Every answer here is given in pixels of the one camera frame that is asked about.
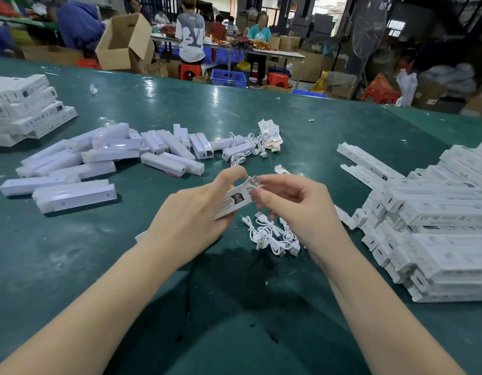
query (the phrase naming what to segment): blue basket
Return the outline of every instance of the blue basket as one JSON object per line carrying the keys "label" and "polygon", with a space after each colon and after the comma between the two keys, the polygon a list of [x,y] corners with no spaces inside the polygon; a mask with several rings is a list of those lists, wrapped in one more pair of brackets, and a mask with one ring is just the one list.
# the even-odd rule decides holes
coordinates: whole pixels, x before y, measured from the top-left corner
{"label": "blue basket", "polygon": [[242,72],[225,71],[223,69],[215,68],[211,72],[211,81],[216,85],[246,88],[246,77]]}
{"label": "blue basket", "polygon": [[299,95],[302,95],[302,96],[327,98],[327,96],[325,94],[322,94],[322,93],[304,91],[302,89],[296,89],[296,88],[294,88],[293,91],[291,91],[291,93],[299,94]]}

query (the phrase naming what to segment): stack of white boxes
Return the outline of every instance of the stack of white boxes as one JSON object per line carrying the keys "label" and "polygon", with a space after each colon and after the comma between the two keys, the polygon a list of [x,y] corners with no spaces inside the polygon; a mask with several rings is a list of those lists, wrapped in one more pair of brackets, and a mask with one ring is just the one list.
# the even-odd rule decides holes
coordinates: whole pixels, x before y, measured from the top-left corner
{"label": "stack of white boxes", "polygon": [[0,146],[42,138],[76,115],[73,107],[57,100],[45,75],[0,76]]}
{"label": "stack of white boxes", "polygon": [[352,218],[362,241],[415,302],[482,301],[482,143],[455,145],[408,178],[346,143],[342,168],[372,188]]}

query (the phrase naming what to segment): green table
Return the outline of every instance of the green table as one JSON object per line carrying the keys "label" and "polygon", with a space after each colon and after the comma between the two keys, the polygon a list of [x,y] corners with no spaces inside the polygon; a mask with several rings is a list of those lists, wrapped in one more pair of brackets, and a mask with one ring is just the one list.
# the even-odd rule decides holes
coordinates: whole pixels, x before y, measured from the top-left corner
{"label": "green table", "polygon": [[[0,183],[15,177],[20,160],[41,147],[108,122],[128,122],[140,132],[171,129],[178,122],[214,139],[256,132],[260,119],[271,118],[280,125],[282,151],[249,157],[248,173],[273,173],[282,164],[325,182],[334,202],[351,214],[369,189],[340,168],[348,161],[336,152],[339,143],[358,145],[403,174],[437,163],[448,148],[375,104],[0,58],[0,75],[44,71],[58,74],[48,76],[50,83],[79,117],[39,141],[0,148]],[[219,153],[204,163],[203,176],[175,178],[136,160],[119,162],[109,176],[118,202],[49,217],[29,197],[6,199],[0,193],[0,361],[132,247],[133,237],[147,229],[171,192],[210,182],[227,168]],[[254,213],[251,205],[240,214]],[[360,242],[362,232],[350,235],[373,262]],[[272,257],[271,270],[259,255],[238,217],[195,268],[189,323],[187,265],[137,319],[106,373],[369,373],[328,282],[308,254]],[[482,374],[482,303],[415,304],[402,286],[388,283],[466,371]]]}
{"label": "green table", "polygon": [[21,23],[23,25],[28,26],[35,26],[40,27],[43,29],[48,29],[52,31],[58,31],[58,26],[54,22],[40,22],[40,21],[33,21],[30,18],[14,18],[14,17],[4,17],[0,15],[0,21],[2,22],[10,22],[10,23]]}

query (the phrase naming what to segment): person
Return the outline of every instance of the person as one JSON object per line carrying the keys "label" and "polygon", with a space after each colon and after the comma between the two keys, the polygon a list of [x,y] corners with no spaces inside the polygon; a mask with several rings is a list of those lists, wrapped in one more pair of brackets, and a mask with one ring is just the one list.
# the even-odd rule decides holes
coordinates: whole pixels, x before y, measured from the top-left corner
{"label": "person", "polygon": [[211,24],[211,35],[213,38],[218,40],[226,40],[227,39],[227,30],[223,25],[223,17],[219,14],[215,18],[215,22]]}
{"label": "person", "polygon": [[239,35],[239,29],[234,24],[234,17],[229,16],[229,23],[227,24],[227,35]]}
{"label": "person", "polygon": [[19,49],[12,38],[12,34],[6,26],[0,26],[0,56],[5,56],[5,50],[11,50],[17,54],[17,57],[24,58],[24,53]]}
{"label": "person", "polygon": [[[5,359],[0,375],[102,374],[164,281],[230,225],[233,214],[213,219],[231,184],[246,177],[234,166],[170,195],[140,242]],[[353,245],[324,184],[287,174],[258,180],[262,188],[251,193],[257,208],[286,220],[324,271],[372,373],[464,374]]]}
{"label": "person", "polygon": [[133,13],[142,14],[149,24],[152,24],[149,12],[140,6],[140,2],[138,2],[138,0],[130,0],[130,7],[132,8]]}
{"label": "person", "polygon": [[[256,17],[256,24],[248,31],[249,39],[261,40],[269,42],[271,36],[270,29],[267,27],[267,13],[261,11]],[[253,72],[253,64],[258,63],[258,85],[262,85],[262,80],[265,77],[265,61],[267,57],[264,55],[248,54],[246,61],[251,64],[250,74]]]}
{"label": "person", "polygon": [[48,15],[58,25],[65,47],[93,53],[105,30],[95,4],[52,0]]}
{"label": "person", "polygon": [[204,18],[195,13],[195,7],[196,0],[182,0],[183,13],[178,15],[175,27],[181,62],[192,65],[204,59]]}

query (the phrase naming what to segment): forearm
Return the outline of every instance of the forearm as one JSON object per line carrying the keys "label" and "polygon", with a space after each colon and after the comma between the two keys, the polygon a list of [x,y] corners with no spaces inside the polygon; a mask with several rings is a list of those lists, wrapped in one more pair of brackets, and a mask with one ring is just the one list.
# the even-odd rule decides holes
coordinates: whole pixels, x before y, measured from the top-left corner
{"label": "forearm", "polygon": [[374,374],[464,373],[348,238],[319,262]]}
{"label": "forearm", "polygon": [[146,249],[126,252],[96,283],[0,365],[1,374],[101,374],[127,330],[171,275]]}

